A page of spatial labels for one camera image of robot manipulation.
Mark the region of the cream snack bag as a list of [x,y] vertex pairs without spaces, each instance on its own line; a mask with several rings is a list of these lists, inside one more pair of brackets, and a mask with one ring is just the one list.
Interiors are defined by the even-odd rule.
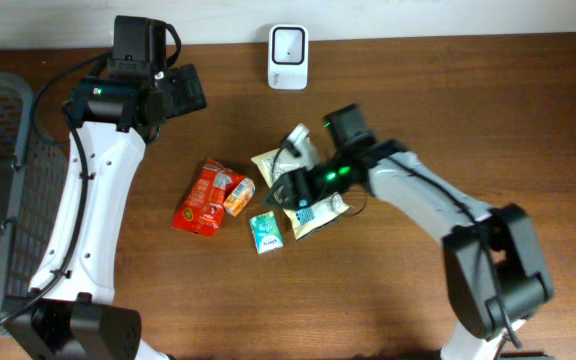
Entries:
[[[271,187],[274,181],[283,173],[319,163],[319,153],[310,143],[309,138],[304,140],[304,145],[308,154],[313,155],[314,159],[305,160],[303,157],[295,157],[289,150],[285,149],[281,152],[278,159],[274,160],[275,155],[279,151],[279,149],[274,149],[252,157],[251,161],[259,169],[268,187]],[[296,240],[301,241],[320,229],[333,224],[350,209],[351,207],[342,200],[342,197],[335,193],[313,204],[311,207],[298,211],[285,210],[284,213],[291,222]]]

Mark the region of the teal tissue pack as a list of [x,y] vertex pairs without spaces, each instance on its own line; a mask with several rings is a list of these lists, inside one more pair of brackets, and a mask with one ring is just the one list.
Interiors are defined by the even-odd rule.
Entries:
[[283,239],[273,211],[252,217],[249,220],[249,225],[258,254],[283,247]]

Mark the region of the red snack pouch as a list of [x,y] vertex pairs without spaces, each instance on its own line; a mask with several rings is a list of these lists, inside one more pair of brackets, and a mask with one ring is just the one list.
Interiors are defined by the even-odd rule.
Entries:
[[172,228],[206,237],[213,236],[226,213],[226,198],[244,179],[244,175],[214,160],[207,160],[189,195],[176,210]]

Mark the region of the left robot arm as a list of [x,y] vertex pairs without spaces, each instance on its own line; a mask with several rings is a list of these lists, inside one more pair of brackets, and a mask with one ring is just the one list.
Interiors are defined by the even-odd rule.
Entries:
[[117,16],[113,34],[62,105],[70,151],[56,221],[27,294],[0,320],[34,359],[160,357],[140,314],[113,303],[119,232],[146,148],[167,120],[207,101],[196,68],[166,50],[180,40],[173,25]]

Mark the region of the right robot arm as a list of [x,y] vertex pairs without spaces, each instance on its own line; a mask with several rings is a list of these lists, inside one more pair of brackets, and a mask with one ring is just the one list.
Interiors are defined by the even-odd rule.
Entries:
[[447,293],[457,325],[434,359],[535,358],[517,331],[554,296],[533,221],[520,206],[495,207],[455,188],[401,142],[380,141],[359,105],[323,118],[336,151],[319,159],[306,130],[284,143],[305,164],[272,180],[266,206],[298,211],[353,186],[407,215],[443,251]]

